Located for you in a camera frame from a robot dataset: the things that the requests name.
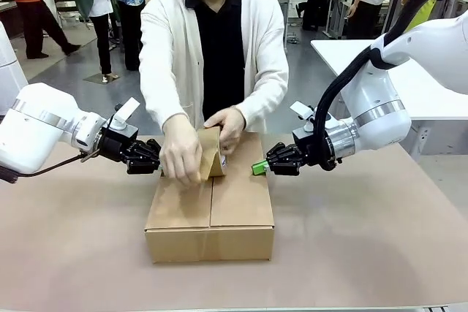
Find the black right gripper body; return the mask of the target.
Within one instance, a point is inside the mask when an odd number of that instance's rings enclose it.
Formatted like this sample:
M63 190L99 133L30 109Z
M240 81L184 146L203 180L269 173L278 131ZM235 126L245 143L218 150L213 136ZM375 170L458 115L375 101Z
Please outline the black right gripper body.
M313 132L304 129L292 131L294 143L303 155L303 162L310 167L318 164L318 145Z

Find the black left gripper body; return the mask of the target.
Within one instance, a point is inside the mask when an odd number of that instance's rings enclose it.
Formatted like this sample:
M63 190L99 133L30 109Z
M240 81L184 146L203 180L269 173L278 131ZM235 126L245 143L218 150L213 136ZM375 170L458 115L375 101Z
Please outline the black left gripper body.
M126 151L134 143L138 128L126 126L122 130L103 126L97 144L98 155L115 162L126 161Z

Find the person's right hand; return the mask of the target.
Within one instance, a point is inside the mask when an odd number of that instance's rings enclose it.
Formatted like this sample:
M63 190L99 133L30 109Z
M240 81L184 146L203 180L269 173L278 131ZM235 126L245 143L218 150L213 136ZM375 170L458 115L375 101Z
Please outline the person's right hand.
M198 134L189 123L165 129L160 160L166 178L177 180L187 187L200 183L201 156Z

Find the person's left hand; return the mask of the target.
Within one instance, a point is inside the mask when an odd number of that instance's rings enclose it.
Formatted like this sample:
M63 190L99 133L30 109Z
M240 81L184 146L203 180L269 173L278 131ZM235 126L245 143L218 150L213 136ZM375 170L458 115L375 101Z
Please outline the person's left hand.
M221 154L225 156L236 149L245 125L244 116L235 106L220 110L204 123L205 128L220 127L219 147Z

